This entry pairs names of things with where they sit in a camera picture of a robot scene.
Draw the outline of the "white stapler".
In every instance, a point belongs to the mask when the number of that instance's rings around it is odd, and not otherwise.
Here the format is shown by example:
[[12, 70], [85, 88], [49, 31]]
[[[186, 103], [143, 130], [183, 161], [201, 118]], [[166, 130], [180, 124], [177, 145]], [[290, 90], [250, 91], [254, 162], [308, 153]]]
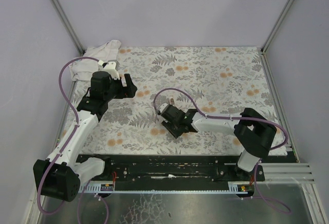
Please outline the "white stapler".
[[175, 105], [174, 99], [170, 99], [169, 104], [174, 106]]

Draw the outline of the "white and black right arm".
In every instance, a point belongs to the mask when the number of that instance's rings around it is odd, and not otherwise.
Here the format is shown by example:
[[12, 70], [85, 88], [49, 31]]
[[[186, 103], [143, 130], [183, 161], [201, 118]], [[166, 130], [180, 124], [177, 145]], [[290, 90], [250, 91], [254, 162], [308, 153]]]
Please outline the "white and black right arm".
[[277, 129], [252, 108], [245, 108], [237, 117], [219, 118], [202, 115], [197, 109], [186, 112], [171, 104], [163, 104], [159, 111], [162, 125], [178, 138], [184, 133], [215, 132], [235, 136], [244, 150], [237, 161], [237, 168], [252, 172], [260, 159], [268, 156]]

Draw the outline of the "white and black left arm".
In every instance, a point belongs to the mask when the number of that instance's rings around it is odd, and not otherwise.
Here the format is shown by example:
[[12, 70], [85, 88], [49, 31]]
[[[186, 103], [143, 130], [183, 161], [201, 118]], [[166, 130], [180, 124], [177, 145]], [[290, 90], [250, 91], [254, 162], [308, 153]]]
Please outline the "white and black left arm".
[[39, 196], [71, 202], [82, 184], [103, 173], [105, 161], [91, 157], [78, 163], [79, 152], [108, 110], [109, 102], [133, 98], [136, 92], [137, 87], [128, 73], [118, 79], [106, 71], [93, 73], [90, 87], [74, 108], [75, 122], [47, 159], [39, 159], [33, 166]]

